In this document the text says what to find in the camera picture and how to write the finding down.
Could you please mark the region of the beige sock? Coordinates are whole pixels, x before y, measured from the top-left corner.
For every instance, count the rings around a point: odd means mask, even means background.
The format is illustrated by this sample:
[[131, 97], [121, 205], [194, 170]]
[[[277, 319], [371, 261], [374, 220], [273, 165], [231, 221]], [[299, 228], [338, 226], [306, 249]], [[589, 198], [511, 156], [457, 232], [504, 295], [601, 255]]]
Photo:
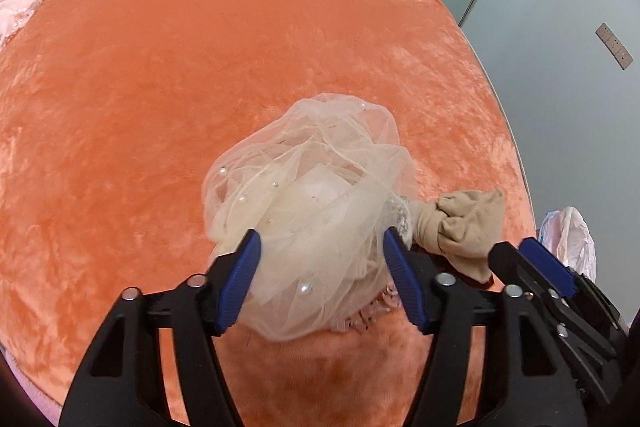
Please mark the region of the beige sock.
[[428, 253], [445, 257], [459, 273], [487, 284], [488, 254], [501, 239], [506, 203], [500, 190], [457, 191], [434, 200], [410, 200], [412, 239]]

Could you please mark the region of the cream tulle veil bundle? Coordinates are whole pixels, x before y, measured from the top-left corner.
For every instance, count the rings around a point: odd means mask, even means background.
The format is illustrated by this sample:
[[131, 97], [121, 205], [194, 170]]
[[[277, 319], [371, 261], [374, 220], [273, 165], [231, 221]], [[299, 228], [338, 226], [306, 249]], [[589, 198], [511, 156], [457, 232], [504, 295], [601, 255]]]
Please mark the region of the cream tulle veil bundle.
[[214, 255], [248, 230], [262, 253], [240, 320], [272, 341], [343, 332], [390, 291], [382, 238], [412, 239], [416, 168], [381, 105], [344, 94], [294, 103], [223, 153], [202, 186]]

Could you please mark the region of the white lined trash bin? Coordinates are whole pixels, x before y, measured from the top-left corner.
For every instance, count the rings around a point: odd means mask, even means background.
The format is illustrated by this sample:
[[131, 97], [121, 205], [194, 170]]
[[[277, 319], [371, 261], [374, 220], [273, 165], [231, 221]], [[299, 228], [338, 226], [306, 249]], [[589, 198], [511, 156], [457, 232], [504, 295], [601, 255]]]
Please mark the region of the white lined trash bin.
[[597, 278], [596, 245], [582, 214], [575, 207], [565, 207], [546, 214], [538, 230], [538, 242], [567, 268]]

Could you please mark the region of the orange velvet bed blanket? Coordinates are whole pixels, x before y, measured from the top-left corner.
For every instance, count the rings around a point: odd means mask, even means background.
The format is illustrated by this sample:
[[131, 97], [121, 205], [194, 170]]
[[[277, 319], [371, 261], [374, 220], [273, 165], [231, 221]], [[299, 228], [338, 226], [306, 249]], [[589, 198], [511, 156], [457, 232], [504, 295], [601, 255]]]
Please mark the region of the orange velvet bed blanket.
[[442, 0], [43, 0], [1, 52], [1, 341], [35, 395], [63, 403], [124, 288], [204, 270], [208, 169], [320, 93], [390, 110], [422, 198], [498, 188], [503, 238], [534, 234]]

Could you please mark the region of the brown wall switch panel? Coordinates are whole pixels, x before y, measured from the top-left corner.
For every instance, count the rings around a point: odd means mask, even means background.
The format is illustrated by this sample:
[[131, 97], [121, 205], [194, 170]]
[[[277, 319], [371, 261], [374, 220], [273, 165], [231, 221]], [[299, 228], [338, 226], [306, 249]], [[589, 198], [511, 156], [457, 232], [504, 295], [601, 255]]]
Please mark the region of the brown wall switch panel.
[[625, 70], [629, 67], [629, 65], [634, 61], [634, 58], [626, 49], [626, 46], [620, 42], [620, 39], [616, 37], [611, 28], [608, 27], [606, 23], [602, 23], [596, 30], [596, 35], [600, 39], [600, 41], [604, 44], [608, 52], [611, 53], [612, 57], [615, 58], [615, 61], [620, 68]]

